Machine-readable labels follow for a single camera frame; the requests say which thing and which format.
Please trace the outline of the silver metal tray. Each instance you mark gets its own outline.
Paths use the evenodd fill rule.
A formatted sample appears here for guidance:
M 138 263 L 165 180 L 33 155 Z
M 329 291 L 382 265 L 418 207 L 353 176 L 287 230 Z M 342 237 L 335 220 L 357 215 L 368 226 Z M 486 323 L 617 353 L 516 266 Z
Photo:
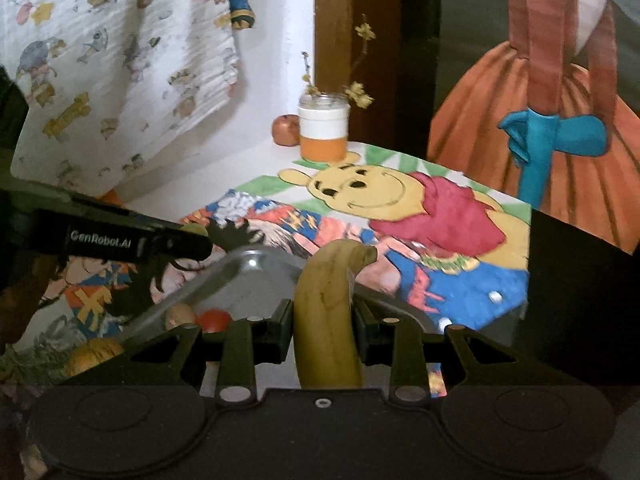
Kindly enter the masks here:
M 188 304 L 196 314 L 210 309 L 227 311 L 239 318 L 270 318 L 282 300 L 293 299 L 295 285 L 306 260 L 280 248 L 246 246 L 229 252 L 196 278 L 167 296 L 159 304 L 135 318 L 117 338 L 128 344 L 152 339 L 165 331 L 165 311 L 174 304 Z M 356 282 L 355 295 L 360 296 L 377 318 L 413 318 L 425 333 L 438 334 L 434 322 L 421 310 L 397 298 L 367 288 Z M 382 365 L 363 369 L 366 387 L 382 387 L 388 370 Z M 284 363 L 260 364 L 256 367 L 258 396 L 267 388 L 299 389 L 293 344 Z

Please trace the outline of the red apple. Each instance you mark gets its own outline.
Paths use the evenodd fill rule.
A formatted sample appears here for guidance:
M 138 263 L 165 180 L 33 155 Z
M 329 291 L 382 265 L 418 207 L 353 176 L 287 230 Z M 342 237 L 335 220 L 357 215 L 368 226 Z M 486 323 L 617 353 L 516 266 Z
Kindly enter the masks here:
M 275 144 L 280 146 L 296 146 L 299 144 L 299 116 L 283 114 L 271 125 L 271 136 Z

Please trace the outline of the grey haired figure drawing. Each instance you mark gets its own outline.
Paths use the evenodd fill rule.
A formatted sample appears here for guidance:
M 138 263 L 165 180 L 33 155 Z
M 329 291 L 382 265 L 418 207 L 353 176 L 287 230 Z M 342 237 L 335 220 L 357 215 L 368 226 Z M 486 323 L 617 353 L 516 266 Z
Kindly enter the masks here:
M 6 348 L 6 353 L 1 357 L 1 383 L 8 386 L 45 387 L 64 382 L 70 378 L 65 371 L 70 352 L 94 338 L 114 337 L 86 336 L 74 318 L 61 315 L 27 348 Z

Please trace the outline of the orange dress girl poster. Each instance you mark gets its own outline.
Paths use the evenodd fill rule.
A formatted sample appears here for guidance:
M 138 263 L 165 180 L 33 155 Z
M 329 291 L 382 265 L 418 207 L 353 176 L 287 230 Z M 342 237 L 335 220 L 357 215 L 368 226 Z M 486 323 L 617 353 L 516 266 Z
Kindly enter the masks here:
M 427 157 L 632 252 L 639 118 L 620 97 L 616 9 L 639 0 L 506 0 L 509 37 L 450 90 Z

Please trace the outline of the brown kiwi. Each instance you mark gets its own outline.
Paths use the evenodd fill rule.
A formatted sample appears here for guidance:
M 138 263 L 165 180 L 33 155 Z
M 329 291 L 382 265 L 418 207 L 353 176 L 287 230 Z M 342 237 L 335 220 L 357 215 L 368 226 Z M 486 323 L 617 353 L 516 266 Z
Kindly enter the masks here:
M 165 328 L 173 330 L 181 325 L 192 325 L 198 322 L 198 317 L 188 304 L 174 304 L 165 312 Z

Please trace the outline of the winnie pooh drawing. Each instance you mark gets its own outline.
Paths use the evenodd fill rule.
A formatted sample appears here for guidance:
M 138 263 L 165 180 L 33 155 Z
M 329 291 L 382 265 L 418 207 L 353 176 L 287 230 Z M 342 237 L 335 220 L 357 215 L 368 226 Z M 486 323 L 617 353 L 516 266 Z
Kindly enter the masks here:
M 460 172 L 357 142 L 339 162 L 272 143 L 238 162 L 240 190 L 359 223 L 407 243 L 432 269 L 528 266 L 530 207 Z

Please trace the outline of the colourful anime drawing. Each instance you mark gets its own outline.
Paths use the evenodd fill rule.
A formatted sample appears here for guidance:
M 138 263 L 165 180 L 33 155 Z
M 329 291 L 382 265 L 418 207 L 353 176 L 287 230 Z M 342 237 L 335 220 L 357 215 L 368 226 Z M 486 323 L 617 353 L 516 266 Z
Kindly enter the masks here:
M 219 332 L 232 316 L 270 315 L 281 299 L 293 296 L 305 260 L 338 238 L 376 248 L 378 258 L 358 274 L 358 284 L 404 304 L 431 333 L 451 323 L 480 330 L 526 298 L 526 270 L 474 259 L 463 260 L 458 270 L 433 269 L 396 238 L 246 193 L 229 191 L 184 221 L 209 232 L 214 247 L 208 259 L 145 266 L 91 258 L 64 263 L 44 293 L 41 311 L 6 350 L 2 373 L 25 384 L 54 385 L 66 378 L 75 349 L 108 344 L 128 322 L 202 275 L 213 291 L 194 304 L 182 300 L 168 308 L 157 326 L 200 323 Z

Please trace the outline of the yellow banana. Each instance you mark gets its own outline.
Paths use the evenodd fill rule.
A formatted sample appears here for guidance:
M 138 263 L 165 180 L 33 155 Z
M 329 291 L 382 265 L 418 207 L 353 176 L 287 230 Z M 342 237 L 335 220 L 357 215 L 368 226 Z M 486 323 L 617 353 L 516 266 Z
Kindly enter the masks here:
M 294 294 L 294 352 L 300 386 L 311 390 L 362 387 L 352 330 L 356 276 L 378 258 L 358 240 L 332 240 L 307 259 Z

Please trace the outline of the orange white glass jar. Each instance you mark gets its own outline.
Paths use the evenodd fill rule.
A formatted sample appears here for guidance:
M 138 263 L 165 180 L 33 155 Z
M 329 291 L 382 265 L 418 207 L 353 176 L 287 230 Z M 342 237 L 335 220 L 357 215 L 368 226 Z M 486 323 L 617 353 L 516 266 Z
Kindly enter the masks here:
M 349 112 L 349 102 L 342 94 L 305 93 L 299 98 L 299 146 L 303 159 L 339 162 L 345 158 Z

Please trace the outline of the brown wooden door frame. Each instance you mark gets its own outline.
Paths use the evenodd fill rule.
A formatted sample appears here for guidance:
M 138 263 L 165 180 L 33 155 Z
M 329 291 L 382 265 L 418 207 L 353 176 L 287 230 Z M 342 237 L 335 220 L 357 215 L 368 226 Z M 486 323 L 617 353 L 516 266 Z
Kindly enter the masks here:
M 400 0 L 314 0 L 314 83 L 337 92 L 357 81 L 373 99 L 352 106 L 350 140 L 394 144 L 399 64 Z

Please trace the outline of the red cherry tomato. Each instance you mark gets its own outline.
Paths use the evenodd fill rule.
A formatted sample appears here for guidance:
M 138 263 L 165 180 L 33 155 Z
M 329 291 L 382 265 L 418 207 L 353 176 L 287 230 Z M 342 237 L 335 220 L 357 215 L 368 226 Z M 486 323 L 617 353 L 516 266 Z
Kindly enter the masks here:
M 198 316 L 198 325 L 206 334 L 223 333 L 228 330 L 231 322 L 231 315 L 227 311 L 218 309 L 205 311 Z

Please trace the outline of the striped pepino melon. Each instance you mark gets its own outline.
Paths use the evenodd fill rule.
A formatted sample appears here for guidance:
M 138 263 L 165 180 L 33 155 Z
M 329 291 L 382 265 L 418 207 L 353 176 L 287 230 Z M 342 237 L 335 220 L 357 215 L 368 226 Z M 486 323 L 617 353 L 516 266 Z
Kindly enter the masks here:
M 124 352 L 114 338 L 94 338 L 70 352 L 65 367 L 66 375 L 74 377 Z

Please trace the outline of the dried yellow flower sprig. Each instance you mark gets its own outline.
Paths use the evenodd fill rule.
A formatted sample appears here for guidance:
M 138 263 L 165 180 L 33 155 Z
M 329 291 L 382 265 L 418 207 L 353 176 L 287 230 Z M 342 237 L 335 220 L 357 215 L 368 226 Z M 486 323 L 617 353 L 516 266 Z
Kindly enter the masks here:
M 360 15 L 356 25 L 350 24 L 349 29 L 340 29 L 340 24 L 316 26 L 314 64 L 307 51 L 300 52 L 304 61 L 302 95 L 338 93 L 346 96 L 349 104 L 366 110 L 374 97 L 356 75 L 375 39 L 376 32 L 365 13 Z

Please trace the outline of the white cartoon print cloth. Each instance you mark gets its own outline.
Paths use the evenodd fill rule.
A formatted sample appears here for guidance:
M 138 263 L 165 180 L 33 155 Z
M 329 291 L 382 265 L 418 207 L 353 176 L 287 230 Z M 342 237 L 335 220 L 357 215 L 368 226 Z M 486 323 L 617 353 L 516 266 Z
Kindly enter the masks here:
M 100 197 L 225 106 L 248 0 L 1 0 L 26 101 L 11 172 Z

